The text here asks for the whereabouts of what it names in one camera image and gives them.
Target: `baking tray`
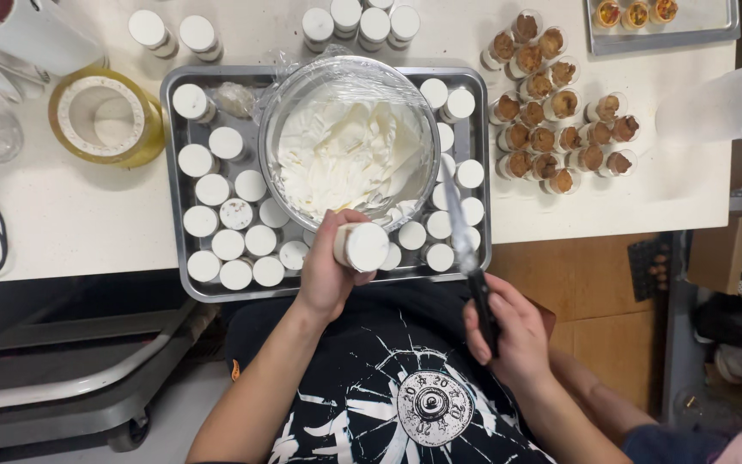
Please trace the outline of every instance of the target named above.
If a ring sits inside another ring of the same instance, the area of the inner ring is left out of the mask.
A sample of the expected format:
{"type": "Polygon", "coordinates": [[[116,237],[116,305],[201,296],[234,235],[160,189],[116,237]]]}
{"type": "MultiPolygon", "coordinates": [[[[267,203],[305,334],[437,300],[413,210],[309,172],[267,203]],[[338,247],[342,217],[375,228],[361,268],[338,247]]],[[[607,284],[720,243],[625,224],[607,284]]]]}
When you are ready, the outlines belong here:
{"type": "MultiPolygon", "coordinates": [[[[622,23],[611,29],[594,26],[592,14],[601,1],[585,0],[589,42],[595,56],[695,46],[740,38],[738,0],[683,0],[678,2],[680,10],[674,21],[665,26],[649,21],[639,31],[629,31],[622,23]]],[[[648,0],[646,3],[651,5],[653,2],[648,0]]],[[[626,0],[618,3],[624,8],[631,2],[626,0]]]]}
{"type": "MultiPolygon", "coordinates": [[[[489,169],[488,169],[488,119],[487,88],[480,75],[469,68],[397,68],[418,87],[430,78],[443,80],[450,90],[467,89],[477,102],[474,113],[468,120],[453,125],[454,147],[451,154],[460,163],[466,159],[476,159],[485,168],[483,184],[475,189],[460,189],[460,197],[476,196],[482,201],[486,209],[483,221],[477,225],[481,242],[477,251],[480,267],[485,270],[491,259],[491,219],[489,201],[489,169]]],[[[208,138],[213,129],[224,125],[233,127],[244,141],[243,159],[229,162],[220,160],[219,173],[233,180],[244,169],[255,169],[261,172],[256,155],[257,136],[259,126],[251,119],[233,117],[223,111],[210,124],[196,124],[179,116],[170,104],[170,97],[174,90],[182,84],[194,83],[199,85],[209,97],[213,97],[216,88],[223,82],[236,82],[247,87],[255,88],[255,95],[259,97],[265,88],[274,81],[274,67],[272,66],[186,66],[174,69],[162,81],[160,99],[162,111],[170,120],[170,134],[167,144],[168,178],[170,182],[170,199],[173,206],[174,231],[176,232],[176,253],[179,258],[179,272],[182,287],[188,295],[196,300],[211,303],[222,301],[243,301],[268,298],[273,296],[288,296],[299,290],[299,271],[285,271],[285,278],[275,287],[263,287],[255,281],[240,291],[228,290],[219,283],[219,277],[210,282],[198,282],[188,277],[187,258],[192,253],[211,247],[211,238],[196,238],[188,235],[182,224],[182,216],[188,208],[199,203],[194,193],[195,179],[183,174],[176,164],[176,154],[189,143],[200,143],[208,146],[208,138]]],[[[269,198],[266,194],[260,204],[269,198]]],[[[423,211],[420,211],[415,220],[420,220],[423,211]]],[[[282,228],[283,243],[289,240],[303,240],[303,227],[293,220],[282,228]]],[[[428,243],[438,242],[429,238],[428,243]]],[[[402,261],[399,268],[389,272],[377,272],[377,278],[370,285],[380,285],[386,282],[405,281],[409,279],[427,278],[432,281],[452,281],[462,279],[458,265],[454,264],[447,272],[434,272],[424,265],[419,257],[419,250],[402,250],[402,261]]]]}

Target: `tape roll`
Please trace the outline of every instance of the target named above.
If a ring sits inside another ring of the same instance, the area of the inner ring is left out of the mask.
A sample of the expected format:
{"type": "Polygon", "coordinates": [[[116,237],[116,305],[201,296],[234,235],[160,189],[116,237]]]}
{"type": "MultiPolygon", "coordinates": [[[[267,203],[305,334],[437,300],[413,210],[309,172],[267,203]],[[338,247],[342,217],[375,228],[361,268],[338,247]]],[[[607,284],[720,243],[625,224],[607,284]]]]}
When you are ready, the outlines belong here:
{"type": "Polygon", "coordinates": [[[67,151],[91,163],[136,168],[165,148],[159,100],[109,69],[88,67],[63,78],[48,118],[67,151]]]}

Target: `knife blade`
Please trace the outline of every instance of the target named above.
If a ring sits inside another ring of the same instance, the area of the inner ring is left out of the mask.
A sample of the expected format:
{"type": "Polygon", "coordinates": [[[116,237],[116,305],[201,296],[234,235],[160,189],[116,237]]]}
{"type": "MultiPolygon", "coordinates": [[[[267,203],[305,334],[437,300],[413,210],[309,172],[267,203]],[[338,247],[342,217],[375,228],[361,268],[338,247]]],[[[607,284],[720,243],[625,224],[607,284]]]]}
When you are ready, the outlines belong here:
{"type": "Polygon", "coordinates": [[[500,328],[497,326],[497,320],[488,305],[489,289],[486,284],[486,274],[477,265],[474,246],[471,244],[471,237],[468,236],[468,223],[462,215],[460,197],[457,194],[457,189],[454,188],[454,177],[445,163],[440,162],[439,164],[440,169],[443,169],[445,173],[446,182],[443,182],[443,189],[445,191],[445,201],[448,205],[448,216],[451,220],[451,237],[460,261],[460,273],[468,278],[468,288],[471,290],[471,298],[473,298],[474,305],[477,308],[477,320],[482,337],[491,349],[491,356],[499,357],[497,336],[500,334],[500,328]]]}

